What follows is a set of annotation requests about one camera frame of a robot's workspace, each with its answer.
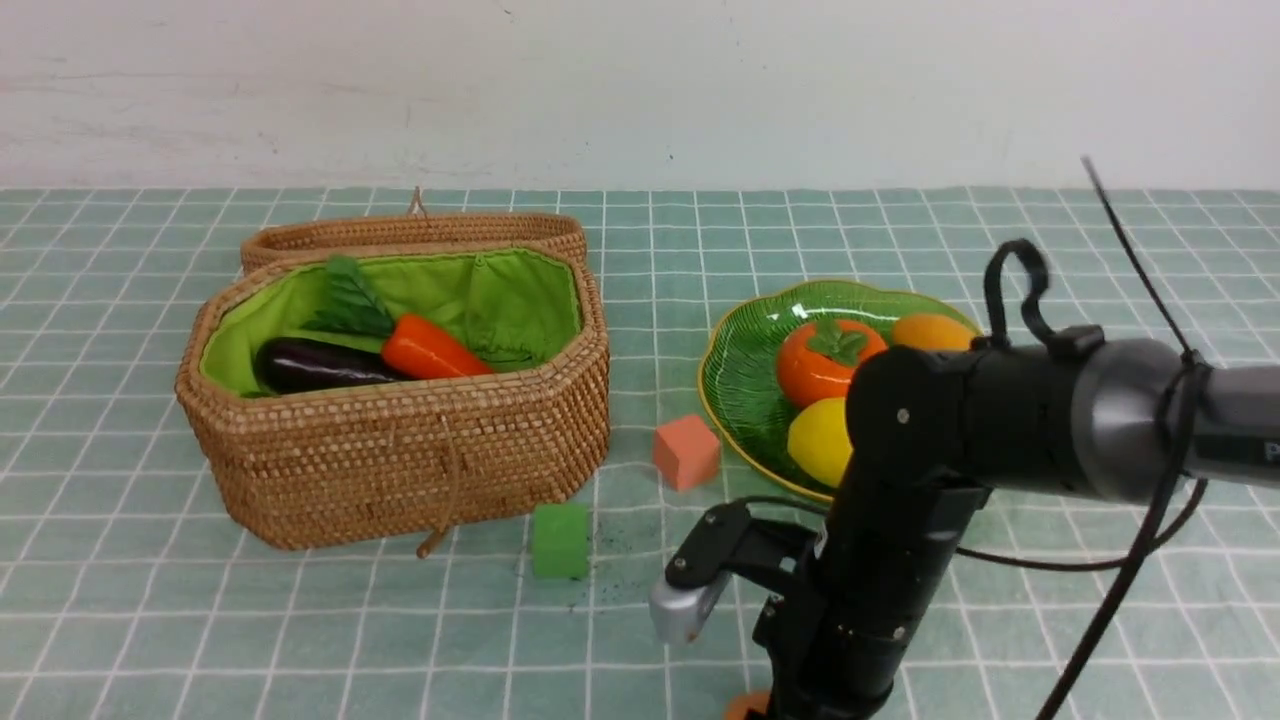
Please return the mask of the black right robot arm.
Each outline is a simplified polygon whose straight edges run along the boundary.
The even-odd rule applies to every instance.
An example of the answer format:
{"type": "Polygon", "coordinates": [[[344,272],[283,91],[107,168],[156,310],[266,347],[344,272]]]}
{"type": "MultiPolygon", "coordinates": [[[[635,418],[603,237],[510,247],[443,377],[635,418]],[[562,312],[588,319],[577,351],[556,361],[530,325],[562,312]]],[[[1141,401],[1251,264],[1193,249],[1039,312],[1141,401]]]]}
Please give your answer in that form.
{"type": "Polygon", "coordinates": [[[891,348],[855,377],[852,460],[756,624],[760,719],[868,719],[993,489],[1146,505],[1111,589],[1039,708],[1052,719],[1155,547],[1180,479],[1277,484],[1277,369],[1213,369],[1153,340],[1088,350],[891,348]]]}

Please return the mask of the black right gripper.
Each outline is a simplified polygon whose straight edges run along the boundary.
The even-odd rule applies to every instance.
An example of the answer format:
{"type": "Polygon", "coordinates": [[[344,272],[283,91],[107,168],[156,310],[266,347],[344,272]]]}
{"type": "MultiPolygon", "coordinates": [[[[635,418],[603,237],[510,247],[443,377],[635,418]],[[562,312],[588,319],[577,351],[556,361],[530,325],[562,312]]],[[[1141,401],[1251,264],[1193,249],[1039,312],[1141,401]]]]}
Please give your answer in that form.
{"type": "Polygon", "coordinates": [[[773,570],[753,639],[772,684],[753,719],[869,719],[890,697],[931,603],[931,577],[904,560],[773,570]]]}

